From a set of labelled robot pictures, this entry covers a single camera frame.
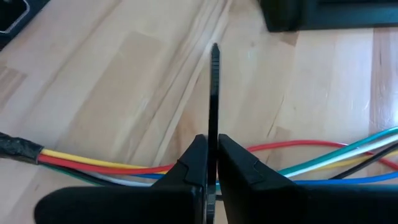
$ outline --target white wire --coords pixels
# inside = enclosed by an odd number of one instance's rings
[[[115,184],[120,184],[120,185],[124,185],[124,186],[130,186],[130,187],[150,187],[152,186],[152,183],[142,183],[142,182],[136,182],[136,181],[132,181],[132,180],[123,180],[123,179],[119,179],[119,178],[115,178],[115,177],[110,177],[108,175],[103,175],[103,174],[99,174],[96,172],[85,172],[85,171],[81,171],[84,172],[85,174],[88,174],[90,176],[96,177],[98,179],[101,180],[106,180]]]
[[[317,165],[310,166],[308,168],[301,169],[301,170],[298,170],[298,171],[295,171],[295,172],[291,172],[289,174],[286,174],[285,177],[293,177],[295,175],[303,174],[305,172],[308,172],[308,171],[311,171],[311,170],[315,170],[315,169],[323,167],[323,166],[327,166],[327,165],[332,164],[334,162],[342,161],[343,159],[347,159],[347,158],[362,154],[364,152],[369,152],[369,151],[378,149],[380,147],[386,146],[386,145],[391,144],[391,143],[396,142],[396,141],[398,141],[398,134],[395,134],[395,135],[393,135],[391,137],[385,138],[385,139],[380,140],[380,141],[376,141],[376,142],[371,143],[371,144],[367,144],[367,145],[365,145],[363,147],[360,147],[360,148],[355,149],[353,151],[347,152],[347,153],[342,154],[340,156],[336,156],[336,157],[334,157],[332,159],[329,159],[329,160],[327,160],[325,162],[321,162],[321,163],[319,163]]]

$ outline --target wooden table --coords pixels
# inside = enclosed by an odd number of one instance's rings
[[[255,0],[52,0],[0,53],[0,131],[109,161],[174,162],[206,133],[212,41],[222,51],[220,132],[243,146],[349,143],[398,122],[396,28],[270,34]],[[256,156],[282,169],[331,150]],[[1,223],[33,223],[41,197],[86,185],[7,159],[0,168]],[[373,164],[355,176],[389,171]]]

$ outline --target red wire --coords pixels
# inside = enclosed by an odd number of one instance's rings
[[[330,147],[345,147],[347,144],[344,143],[338,143],[338,142],[330,142],[330,141],[322,141],[322,140],[293,140],[293,141],[284,141],[284,142],[274,142],[274,143],[269,143],[269,144],[261,144],[258,146],[251,146],[248,147],[248,151],[250,152],[256,152],[260,150],[269,150],[269,149],[277,149],[281,147],[289,147],[289,146],[301,146],[301,145],[306,145],[306,146],[330,146]],[[365,152],[367,155],[374,155],[373,152]],[[392,162],[388,159],[380,159],[379,162],[382,164],[394,169],[398,170],[398,164],[395,162]]]
[[[174,164],[160,167],[151,167],[151,168],[142,168],[142,169],[117,169],[110,167],[101,167],[101,166],[93,166],[89,164],[83,164],[80,162],[69,161],[66,159],[59,159],[52,156],[46,156],[43,154],[39,155],[40,162],[46,162],[53,165],[69,167],[72,169],[90,171],[90,172],[99,172],[101,174],[120,174],[120,175],[136,175],[136,174],[152,174],[162,171],[170,170]]]
[[[248,148],[248,151],[255,152],[260,150],[270,150],[277,149],[281,147],[288,146],[330,146],[330,147],[344,147],[346,144],[330,142],[330,141],[319,141],[319,140],[294,140],[294,141],[286,141],[286,142],[274,142],[270,144],[262,144],[258,146],[251,146]],[[116,169],[111,167],[101,167],[101,166],[93,166],[89,164],[83,164],[80,162],[69,161],[66,159],[59,159],[52,156],[46,156],[43,154],[39,155],[38,160],[40,162],[46,162],[49,164],[54,164],[63,167],[69,167],[77,170],[91,171],[91,172],[99,172],[102,174],[119,174],[119,175],[136,175],[136,174],[153,174],[157,172],[170,170],[174,164],[160,167],[151,167],[151,168],[143,168],[143,169]],[[384,165],[391,167],[394,170],[398,170],[398,164],[391,162],[387,159],[380,159],[380,162]]]

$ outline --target blue wire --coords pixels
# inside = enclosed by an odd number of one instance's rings
[[[137,175],[132,175],[132,176],[159,180],[160,178],[162,178],[164,176],[164,174],[137,174]]]
[[[143,175],[135,175],[142,178],[148,179],[160,179],[164,174],[143,174]],[[300,185],[328,185],[328,184],[368,184],[374,182],[380,182],[385,180],[391,180],[398,178],[398,172],[392,172],[390,174],[377,175],[374,177],[362,177],[362,178],[353,178],[353,179],[341,179],[341,180],[295,180],[296,184]]]

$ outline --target wire bundle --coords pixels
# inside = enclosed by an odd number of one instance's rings
[[[351,164],[359,165],[347,170],[346,172],[332,177],[330,180],[301,180],[297,181],[298,184],[362,184],[377,182],[386,179],[398,177],[398,172],[391,174],[380,175],[377,177],[365,177],[362,179],[344,179],[342,178],[357,172],[360,169],[370,165],[375,161],[379,161],[394,170],[398,170],[398,165],[383,159],[384,156],[394,156],[398,152],[394,152],[398,148],[398,144],[394,144],[387,149],[374,154],[373,150],[382,147],[389,146],[398,141],[398,127],[391,128],[380,133],[374,134],[366,139],[360,140],[350,145],[345,145],[337,142],[329,141],[318,141],[318,140],[295,140],[286,142],[275,142],[270,144],[263,144],[259,146],[252,146],[248,148],[250,152],[256,152],[261,150],[278,149],[282,147],[290,146],[328,146],[338,147],[340,149],[328,153],[324,156],[320,156],[316,159],[312,159],[303,164],[299,164],[293,167],[289,167],[280,171],[280,173],[286,177],[293,177],[304,172],[319,169],[332,169],[341,166],[348,166]],[[347,159],[350,157],[357,156],[359,154],[367,154],[367,156],[361,156],[355,159]],[[38,156],[39,163],[45,166],[51,166],[52,169],[58,169],[61,172],[69,175],[79,177],[80,179],[87,180],[91,183],[98,185],[127,185],[127,186],[139,186],[148,187],[148,183],[133,182],[130,180],[119,179],[110,177],[104,174],[114,175],[134,175],[136,177],[143,177],[148,179],[159,179],[169,169],[173,167],[173,164],[160,167],[141,167],[127,164],[118,164],[113,162],[100,161],[96,159],[89,159],[85,157],[75,156],[71,154],[65,154],[62,152],[52,151],[50,149],[43,149]]]

